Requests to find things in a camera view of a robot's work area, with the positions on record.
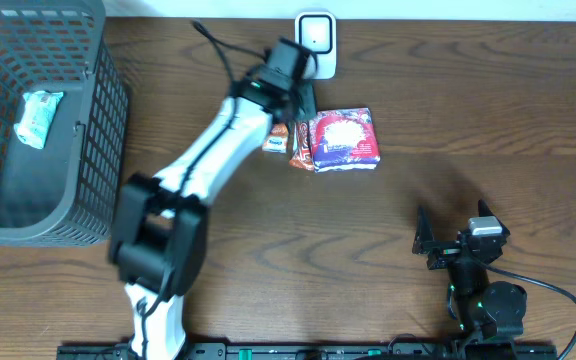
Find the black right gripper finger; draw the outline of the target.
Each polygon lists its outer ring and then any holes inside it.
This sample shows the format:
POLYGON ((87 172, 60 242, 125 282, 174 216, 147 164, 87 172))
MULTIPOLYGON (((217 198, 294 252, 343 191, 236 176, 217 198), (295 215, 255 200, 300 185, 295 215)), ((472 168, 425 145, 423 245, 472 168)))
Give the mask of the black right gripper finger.
POLYGON ((499 218, 492 212, 487 202, 484 199, 479 199, 477 203, 478 207, 478 218, 485 225, 501 225, 502 222, 499 218))
POLYGON ((412 253, 427 254, 435 246, 435 238, 429 219, 422 206, 417 210, 416 232, 414 236, 412 253))

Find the red purple rice packet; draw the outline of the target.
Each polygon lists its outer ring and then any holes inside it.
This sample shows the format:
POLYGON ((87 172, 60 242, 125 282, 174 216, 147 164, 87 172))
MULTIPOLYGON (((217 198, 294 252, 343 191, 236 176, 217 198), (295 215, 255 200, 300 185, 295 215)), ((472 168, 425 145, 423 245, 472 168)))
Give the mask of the red purple rice packet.
POLYGON ((372 170, 381 160, 372 114, 366 107, 320 111, 309 121, 317 173, 372 170))

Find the small orange box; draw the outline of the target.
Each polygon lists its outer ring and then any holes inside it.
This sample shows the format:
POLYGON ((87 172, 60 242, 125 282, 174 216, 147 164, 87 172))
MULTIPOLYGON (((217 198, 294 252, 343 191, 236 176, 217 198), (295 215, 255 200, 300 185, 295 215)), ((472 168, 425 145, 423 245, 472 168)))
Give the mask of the small orange box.
POLYGON ((289 129, 286 124, 274 124, 262 144, 262 150, 272 153, 285 153, 287 151, 288 137, 289 129))

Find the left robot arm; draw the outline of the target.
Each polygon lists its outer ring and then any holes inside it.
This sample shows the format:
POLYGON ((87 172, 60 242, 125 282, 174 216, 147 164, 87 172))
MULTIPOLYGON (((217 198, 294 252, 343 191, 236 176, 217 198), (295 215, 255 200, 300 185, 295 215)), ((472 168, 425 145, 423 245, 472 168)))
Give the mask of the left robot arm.
POLYGON ((281 95, 263 81, 246 78, 235 91, 180 158, 153 177, 133 174, 119 192, 108 259, 131 301, 133 359, 182 354, 184 297, 206 257, 210 207, 280 111, 281 95))

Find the orange chocolate bar wrapper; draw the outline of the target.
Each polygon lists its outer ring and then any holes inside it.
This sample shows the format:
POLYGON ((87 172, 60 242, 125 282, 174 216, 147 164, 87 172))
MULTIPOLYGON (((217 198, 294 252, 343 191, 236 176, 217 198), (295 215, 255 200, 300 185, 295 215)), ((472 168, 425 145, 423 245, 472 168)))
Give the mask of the orange chocolate bar wrapper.
POLYGON ((298 122, 295 125, 293 137, 293 154, 289 164, 295 168, 314 171, 314 163, 310 149, 309 123, 298 122))

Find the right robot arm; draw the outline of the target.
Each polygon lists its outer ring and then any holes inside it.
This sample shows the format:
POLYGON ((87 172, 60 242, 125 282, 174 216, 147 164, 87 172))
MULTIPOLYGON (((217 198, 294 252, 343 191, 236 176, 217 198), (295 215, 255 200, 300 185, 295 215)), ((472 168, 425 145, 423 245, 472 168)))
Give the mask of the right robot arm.
POLYGON ((453 241, 436 239, 424 209, 418 209, 412 252, 427 257, 428 269, 448 272, 447 308, 463 332, 451 343, 457 359, 520 357, 514 338, 524 331, 526 291, 506 281, 490 281, 487 270, 503 254, 509 235, 482 200, 478 215, 453 241))

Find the teal snack packet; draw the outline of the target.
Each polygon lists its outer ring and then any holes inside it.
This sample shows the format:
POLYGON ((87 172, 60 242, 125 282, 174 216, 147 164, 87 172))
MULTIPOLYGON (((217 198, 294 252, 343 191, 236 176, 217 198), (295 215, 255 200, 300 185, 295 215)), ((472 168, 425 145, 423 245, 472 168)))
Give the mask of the teal snack packet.
POLYGON ((24 110, 14 131, 22 144, 34 149, 45 147, 49 130, 63 98, 63 92, 35 91, 22 95, 24 110))

